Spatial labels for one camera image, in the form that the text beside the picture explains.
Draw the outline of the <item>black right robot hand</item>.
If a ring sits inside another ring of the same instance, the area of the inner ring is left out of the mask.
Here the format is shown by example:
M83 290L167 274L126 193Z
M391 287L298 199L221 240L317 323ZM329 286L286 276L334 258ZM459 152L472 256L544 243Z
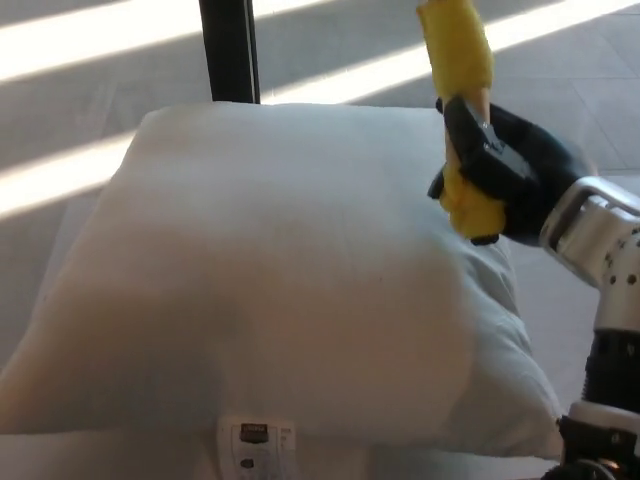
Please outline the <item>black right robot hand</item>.
M438 100L436 109L454 158L436 174L428 195L474 245L504 236L537 247L562 195L596 174L574 146L498 105L489 105L489 121L460 96Z

